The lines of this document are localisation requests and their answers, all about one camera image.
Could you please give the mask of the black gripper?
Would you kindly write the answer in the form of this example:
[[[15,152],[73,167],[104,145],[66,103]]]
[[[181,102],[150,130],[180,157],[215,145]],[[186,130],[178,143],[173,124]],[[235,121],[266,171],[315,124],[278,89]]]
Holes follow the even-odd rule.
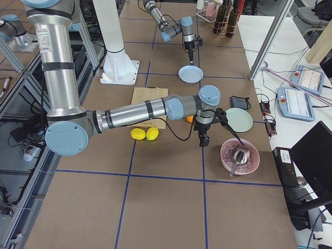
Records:
[[[184,50],[188,54],[190,65],[194,65],[193,52],[196,50],[197,47],[203,45],[203,39],[200,36],[198,36],[197,38],[194,38],[193,41],[183,41],[183,45],[184,45]]]
[[[222,126],[226,127],[228,131],[239,141],[239,143],[244,146],[244,143],[238,134],[228,124],[226,112],[222,108],[217,108],[216,110],[208,108],[201,110],[193,120],[193,129],[198,131],[200,147],[206,147],[209,145],[210,137],[207,135],[207,132],[211,125],[215,123],[220,123]]]

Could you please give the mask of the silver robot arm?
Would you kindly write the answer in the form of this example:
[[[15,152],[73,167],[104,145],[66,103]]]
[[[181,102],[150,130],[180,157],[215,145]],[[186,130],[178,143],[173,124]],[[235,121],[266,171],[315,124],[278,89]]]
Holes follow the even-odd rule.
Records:
[[[182,17],[175,21],[170,15],[162,14],[157,1],[143,1],[145,10],[156,22],[164,42],[169,42],[177,35],[182,35],[183,50],[188,54],[189,63],[194,66],[193,53],[203,45],[203,39],[194,33],[192,17]]]
[[[82,152],[89,139],[108,129],[167,116],[179,120],[194,116],[200,146],[209,143],[207,131],[214,123],[229,127],[226,112],[218,107],[221,93],[207,85],[197,94],[175,94],[140,104],[106,111],[87,111],[79,101],[69,28],[79,5],[74,1],[25,1],[27,19],[35,26],[51,108],[47,115],[45,141],[61,156]]]

